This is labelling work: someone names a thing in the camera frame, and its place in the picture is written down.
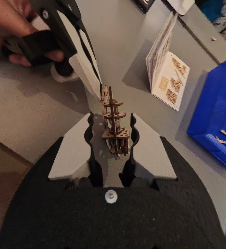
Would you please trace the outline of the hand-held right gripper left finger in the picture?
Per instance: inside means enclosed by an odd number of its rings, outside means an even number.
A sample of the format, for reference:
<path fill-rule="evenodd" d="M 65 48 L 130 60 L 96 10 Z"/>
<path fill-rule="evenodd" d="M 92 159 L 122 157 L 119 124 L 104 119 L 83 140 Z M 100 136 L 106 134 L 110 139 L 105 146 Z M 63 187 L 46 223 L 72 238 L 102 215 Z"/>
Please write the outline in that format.
<path fill-rule="evenodd" d="M 76 182 L 89 178 L 95 187 L 103 187 L 102 167 L 95 159 L 92 127 L 94 114 L 86 114 L 64 136 L 48 175 L 49 180 Z"/>

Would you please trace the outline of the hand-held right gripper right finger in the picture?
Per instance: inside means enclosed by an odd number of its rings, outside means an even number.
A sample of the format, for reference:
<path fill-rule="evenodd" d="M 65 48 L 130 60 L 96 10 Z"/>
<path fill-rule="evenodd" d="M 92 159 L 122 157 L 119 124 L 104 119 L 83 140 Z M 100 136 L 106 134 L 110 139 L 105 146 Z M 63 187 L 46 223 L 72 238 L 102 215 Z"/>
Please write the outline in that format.
<path fill-rule="evenodd" d="M 130 187 L 135 178 L 141 178 L 149 185 L 157 179 L 176 180 L 161 136 L 135 113 L 131 114 L 130 125 L 133 145 L 130 158 L 119 173 L 122 185 Z"/>

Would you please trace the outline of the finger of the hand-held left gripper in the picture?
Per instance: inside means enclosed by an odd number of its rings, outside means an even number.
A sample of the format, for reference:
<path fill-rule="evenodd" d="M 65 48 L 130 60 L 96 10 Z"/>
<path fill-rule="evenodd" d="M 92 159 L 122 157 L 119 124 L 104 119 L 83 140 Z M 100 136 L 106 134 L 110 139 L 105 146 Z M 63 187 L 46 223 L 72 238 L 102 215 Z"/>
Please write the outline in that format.
<path fill-rule="evenodd" d="M 98 65 L 76 1 L 70 1 L 70 23 L 70 37 L 77 50 L 70 65 L 90 92 L 101 92 Z"/>
<path fill-rule="evenodd" d="M 75 27 L 75 24 L 72 24 L 65 14 L 60 11 L 57 11 L 57 13 L 77 50 L 77 52 L 68 59 L 69 64 L 93 97 L 97 100 L 101 100 L 102 83 L 99 69 L 85 32 L 80 26 Z"/>

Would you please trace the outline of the wooden mechanical model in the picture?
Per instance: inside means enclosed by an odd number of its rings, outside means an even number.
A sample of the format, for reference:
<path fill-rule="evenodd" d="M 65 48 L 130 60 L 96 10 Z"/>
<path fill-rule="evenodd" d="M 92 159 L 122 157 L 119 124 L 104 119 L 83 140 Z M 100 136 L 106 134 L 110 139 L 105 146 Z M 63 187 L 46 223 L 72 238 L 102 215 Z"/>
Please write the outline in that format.
<path fill-rule="evenodd" d="M 123 102 L 116 101 L 113 98 L 112 87 L 105 85 L 102 89 L 101 103 L 104 125 L 102 139 L 106 142 L 111 154 L 116 157 L 126 156 L 130 152 L 130 130 L 121 127 L 121 119 L 126 117 L 126 112 L 119 111 L 118 107 L 122 106 Z"/>

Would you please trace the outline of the person's left hand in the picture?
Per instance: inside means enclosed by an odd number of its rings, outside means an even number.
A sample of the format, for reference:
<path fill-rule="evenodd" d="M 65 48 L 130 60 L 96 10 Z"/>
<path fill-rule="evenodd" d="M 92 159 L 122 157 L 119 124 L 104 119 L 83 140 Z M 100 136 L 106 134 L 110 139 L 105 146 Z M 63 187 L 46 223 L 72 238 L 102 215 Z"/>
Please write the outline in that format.
<path fill-rule="evenodd" d="M 37 17 L 36 11 L 27 0 L 0 0 L 0 49 L 9 36 L 22 38 L 38 32 L 28 22 Z"/>

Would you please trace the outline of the black cardboard box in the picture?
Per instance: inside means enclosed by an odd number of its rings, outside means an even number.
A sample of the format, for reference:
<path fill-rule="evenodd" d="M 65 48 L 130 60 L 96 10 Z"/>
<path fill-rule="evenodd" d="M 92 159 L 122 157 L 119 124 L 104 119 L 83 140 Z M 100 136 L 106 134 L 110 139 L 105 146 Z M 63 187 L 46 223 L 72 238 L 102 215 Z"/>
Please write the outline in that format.
<path fill-rule="evenodd" d="M 146 14 L 155 0 L 132 0 L 132 2 L 134 2 L 138 8 Z"/>

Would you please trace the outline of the open instruction booklet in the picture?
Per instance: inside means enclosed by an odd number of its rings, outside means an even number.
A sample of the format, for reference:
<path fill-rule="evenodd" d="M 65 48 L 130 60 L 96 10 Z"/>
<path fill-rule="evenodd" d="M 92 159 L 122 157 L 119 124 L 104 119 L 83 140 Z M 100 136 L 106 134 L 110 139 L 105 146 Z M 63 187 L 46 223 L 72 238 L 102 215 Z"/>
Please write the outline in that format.
<path fill-rule="evenodd" d="M 179 111 L 190 67 L 169 51 L 178 13 L 171 12 L 146 56 L 151 94 Z"/>

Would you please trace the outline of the large blue storage bin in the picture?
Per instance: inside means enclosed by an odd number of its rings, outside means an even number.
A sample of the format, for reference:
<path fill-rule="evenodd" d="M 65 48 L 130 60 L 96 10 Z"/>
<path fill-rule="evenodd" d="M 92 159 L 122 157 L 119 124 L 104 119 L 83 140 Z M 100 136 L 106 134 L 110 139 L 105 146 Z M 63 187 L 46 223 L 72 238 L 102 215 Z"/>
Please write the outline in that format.
<path fill-rule="evenodd" d="M 208 73 L 187 134 L 226 166 L 226 61 Z"/>

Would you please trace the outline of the white device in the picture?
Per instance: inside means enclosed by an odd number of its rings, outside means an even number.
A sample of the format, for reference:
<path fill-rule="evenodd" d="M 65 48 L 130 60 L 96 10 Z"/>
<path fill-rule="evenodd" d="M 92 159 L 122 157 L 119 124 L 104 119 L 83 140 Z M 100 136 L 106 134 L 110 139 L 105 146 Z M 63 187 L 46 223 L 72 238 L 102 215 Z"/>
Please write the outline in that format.
<path fill-rule="evenodd" d="M 166 0 L 171 7 L 181 16 L 184 16 L 195 4 L 195 0 Z"/>

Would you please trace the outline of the blue speckled object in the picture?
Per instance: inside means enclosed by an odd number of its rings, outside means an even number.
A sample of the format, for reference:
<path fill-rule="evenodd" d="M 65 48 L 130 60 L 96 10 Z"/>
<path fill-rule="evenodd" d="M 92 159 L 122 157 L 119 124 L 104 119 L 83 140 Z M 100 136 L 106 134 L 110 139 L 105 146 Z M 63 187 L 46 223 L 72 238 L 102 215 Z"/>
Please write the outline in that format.
<path fill-rule="evenodd" d="M 198 0 L 195 4 L 219 33 L 226 33 L 226 0 Z"/>

